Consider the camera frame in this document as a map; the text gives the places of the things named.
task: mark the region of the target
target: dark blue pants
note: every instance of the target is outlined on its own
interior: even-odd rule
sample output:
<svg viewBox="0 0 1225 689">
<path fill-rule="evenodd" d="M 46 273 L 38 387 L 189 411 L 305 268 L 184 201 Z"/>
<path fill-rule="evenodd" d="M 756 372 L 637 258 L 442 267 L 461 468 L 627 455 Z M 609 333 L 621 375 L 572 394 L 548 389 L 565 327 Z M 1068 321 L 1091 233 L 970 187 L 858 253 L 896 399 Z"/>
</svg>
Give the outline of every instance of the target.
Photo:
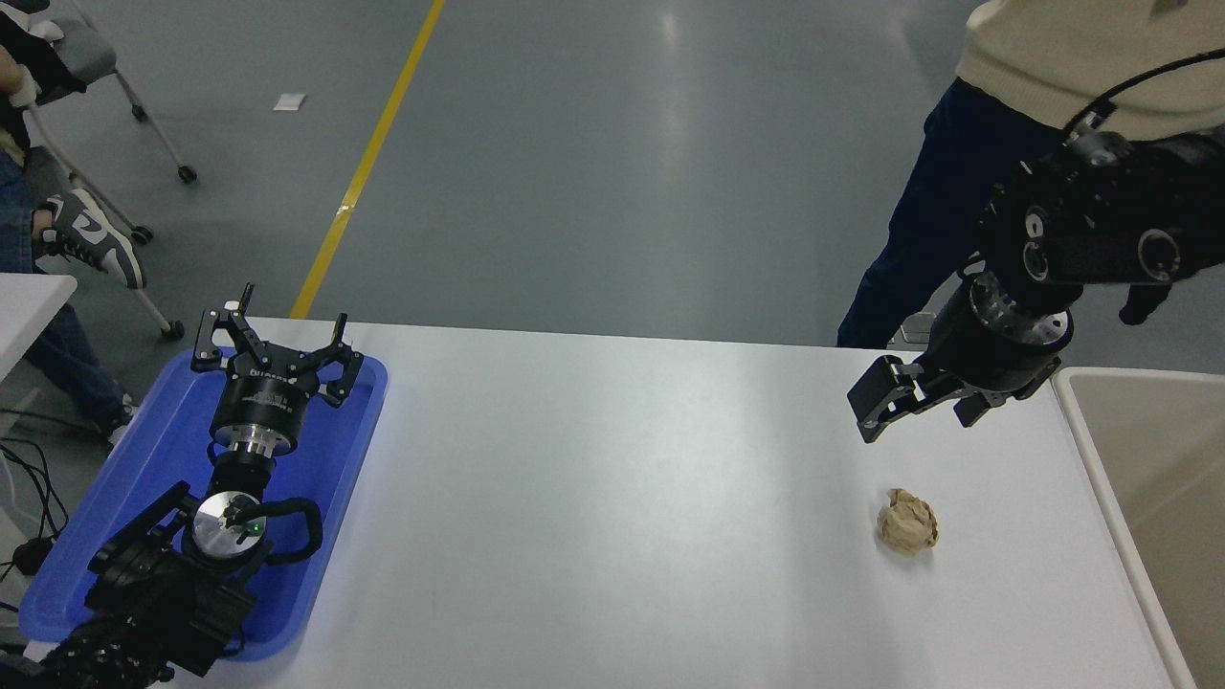
<svg viewBox="0 0 1225 689">
<path fill-rule="evenodd" d="M 34 200 L 21 168 L 0 152 L 0 272 L 43 272 L 34 265 L 29 242 L 33 212 Z M 98 363 L 71 305 L 64 304 L 24 358 L 67 392 L 83 417 L 105 422 L 123 409 L 124 394 Z"/>
<path fill-rule="evenodd" d="M 974 253 L 970 228 L 1019 161 L 1060 145 L 1056 129 L 962 80 L 924 123 L 922 150 L 889 219 L 889 240 L 864 273 L 838 326 L 839 347 L 883 348 L 902 321 Z"/>
</svg>

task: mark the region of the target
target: blue tray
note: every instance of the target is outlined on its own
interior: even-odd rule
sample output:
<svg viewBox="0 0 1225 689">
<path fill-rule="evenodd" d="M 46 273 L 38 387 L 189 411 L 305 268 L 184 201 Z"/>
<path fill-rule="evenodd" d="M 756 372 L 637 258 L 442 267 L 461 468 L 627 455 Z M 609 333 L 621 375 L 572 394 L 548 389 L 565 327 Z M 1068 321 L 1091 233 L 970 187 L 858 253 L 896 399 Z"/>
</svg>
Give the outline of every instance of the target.
<svg viewBox="0 0 1225 689">
<path fill-rule="evenodd" d="M 115 531 L 178 481 L 202 497 L 212 466 L 208 463 L 208 424 L 225 384 L 222 371 L 196 374 L 191 352 L 184 352 L 162 370 L 145 398 L 140 414 L 102 467 L 98 478 L 51 549 L 21 602 L 21 630 L 37 641 L 62 641 L 89 618 L 86 591 L 96 576 L 87 565 Z M 338 367 L 321 378 L 338 375 Z M 387 389 L 387 369 L 365 357 L 356 385 L 343 407 L 333 409 L 311 400 L 298 450 L 278 457 L 265 493 L 267 500 L 304 497 L 318 503 L 323 515 L 323 544 L 304 563 L 265 566 L 247 588 L 258 597 L 244 624 L 243 661 L 266 658 L 284 649 L 301 630 L 323 570 L 332 554 L 344 509 L 358 481 L 375 422 Z M 306 542 L 301 517 L 268 520 L 274 552 Z"/>
</svg>

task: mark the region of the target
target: white bin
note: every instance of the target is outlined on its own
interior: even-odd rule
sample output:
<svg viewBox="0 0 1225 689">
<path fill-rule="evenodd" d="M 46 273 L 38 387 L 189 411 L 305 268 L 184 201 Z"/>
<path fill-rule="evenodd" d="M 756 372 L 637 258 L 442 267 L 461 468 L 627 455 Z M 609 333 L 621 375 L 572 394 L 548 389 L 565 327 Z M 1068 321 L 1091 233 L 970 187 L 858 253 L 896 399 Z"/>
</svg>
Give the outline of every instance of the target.
<svg viewBox="0 0 1225 689">
<path fill-rule="evenodd" d="M 1068 368 L 1055 390 L 1175 687 L 1225 688 L 1225 376 Z"/>
</svg>

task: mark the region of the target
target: brown paper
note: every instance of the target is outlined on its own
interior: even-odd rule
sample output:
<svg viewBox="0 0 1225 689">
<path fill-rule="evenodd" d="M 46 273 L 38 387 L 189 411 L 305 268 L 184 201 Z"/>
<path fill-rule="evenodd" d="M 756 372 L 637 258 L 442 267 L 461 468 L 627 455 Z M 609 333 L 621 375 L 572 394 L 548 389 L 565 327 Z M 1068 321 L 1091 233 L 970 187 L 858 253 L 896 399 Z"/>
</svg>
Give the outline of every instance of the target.
<svg viewBox="0 0 1225 689">
<path fill-rule="evenodd" d="M 918 555 L 940 541 L 931 506 L 902 488 L 889 490 L 889 506 L 876 517 L 881 539 L 907 555 Z"/>
</svg>

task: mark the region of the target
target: yellow floor line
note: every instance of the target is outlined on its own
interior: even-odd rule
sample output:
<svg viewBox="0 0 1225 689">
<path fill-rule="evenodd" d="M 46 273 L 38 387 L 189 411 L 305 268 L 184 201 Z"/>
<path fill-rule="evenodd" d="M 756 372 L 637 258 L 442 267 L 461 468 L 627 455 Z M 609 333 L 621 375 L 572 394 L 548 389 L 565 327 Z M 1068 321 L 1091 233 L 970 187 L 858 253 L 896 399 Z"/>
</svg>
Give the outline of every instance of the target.
<svg viewBox="0 0 1225 689">
<path fill-rule="evenodd" d="M 421 31 L 417 34 L 413 50 L 408 54 L 408 61 L 404 63 L 404 69 L 401 70 L 399 78 L 396 80 L 396 88 L 391 91 L 387 105 L 383 107 L 379 124 L 375 126 L 375 132 L 370 136 L 370 142 L 366 143 L 365 152 L 361 153 L 361 162 L 358 163 L 358 169 L 353 173 L 353 180 L 349 181 L 349 188 L 344 191 L 344 199 L 341 200 L 341 207 L 336 211 L 332 227 L 327 229 L 323 245 L 318 248 L 315 262 L 311 265 L 310 272 L 306 273 L 306 281 L 303 282 L 303 288 L 298 292 L 294 308 L 289 311 L 289 318 L 292 319 L 306 318 L 311 304 L 315 303 L 315 295 L 318 294 L 318 288 L 323 284 L 327 268 L 332 265 L 332 257 L 336 255 L 336 249 L 341 245 L 341 238 L 344 237 L 344 228 L 349 226 L 349 218 L 353 217 L 353 210 L 358 205 L 358 199 L 361 197 L 361 190 L 366 186 L 370 169 L 375 167 L 375 161 L 379 159 L 379 151 L 382 150 L 383 141 L 387 139 L 387 131 L 391 129 L 391 123 L 396 119 L 396 113 L 399 112 L 404 92 L 408 91 L 408 85 L 413 81 L 417 64 L 421 61 L 421 53 L 425 51 L 425 44 L 430 42 L 430 34 L 434 33 L 434 25 L 439 21 L 439 12 L 442 11 L 445 1 L 434 0 L 430 12 L 425 16 L 425 23 L 421 25 Z"/>
</svg>

